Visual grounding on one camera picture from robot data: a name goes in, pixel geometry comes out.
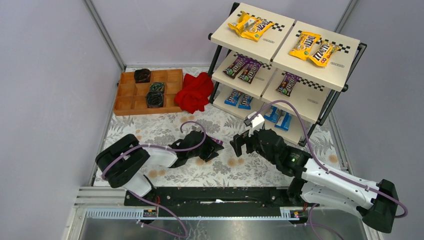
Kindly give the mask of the light blue candy bag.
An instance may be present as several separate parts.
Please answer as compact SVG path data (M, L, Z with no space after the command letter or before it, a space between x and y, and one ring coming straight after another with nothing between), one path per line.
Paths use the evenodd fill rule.
M292 120L292 116L288 112L282 111L279 114L278 120L274 124L274 127L281 129L283 131L288 131L290 128L291 120Z

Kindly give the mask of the blue M&M bag moved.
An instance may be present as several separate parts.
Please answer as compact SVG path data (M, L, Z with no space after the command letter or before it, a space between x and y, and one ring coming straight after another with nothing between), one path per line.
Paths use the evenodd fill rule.
M250 110L251 109L251 102L253 100L253 97L248 95L248 94L244 94L238 104L238 108L239 109L245 109L245 110Z

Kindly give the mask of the purple candy bag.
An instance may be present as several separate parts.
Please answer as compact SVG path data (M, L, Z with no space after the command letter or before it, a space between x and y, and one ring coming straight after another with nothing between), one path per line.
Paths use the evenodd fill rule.
M283 79L280 85L275 90L287 97L290 97L295 85L299 80L299 76L286 72L283 74Z
M216 139L216 138L213 138L213 137L211 137L211 139L217 144L217 145L219 145L219 146L223 146L223 141L222 140L219 140L219 139Z

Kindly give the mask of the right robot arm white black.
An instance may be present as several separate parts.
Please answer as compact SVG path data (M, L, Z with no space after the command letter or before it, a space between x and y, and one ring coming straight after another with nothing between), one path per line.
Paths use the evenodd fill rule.
M257 153L284 175L291 177L287 198L293 205L319 204L350 213L370 228L389 234L397 212L398 195L395 185L361 179L354 175L315 161L299 148L287 145L271 129L245 131L229 142L236 156Z

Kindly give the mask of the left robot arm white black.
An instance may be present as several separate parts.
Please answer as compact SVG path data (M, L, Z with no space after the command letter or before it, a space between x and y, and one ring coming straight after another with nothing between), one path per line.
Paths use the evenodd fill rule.
M122 187L144 197L154 186L139 172L143 166L178 168L195 157L208 162L218 157L219 151L223 149L221 140L196 130L168 146L141 144L135 135L127 134L100 152L95 163L111 188Z

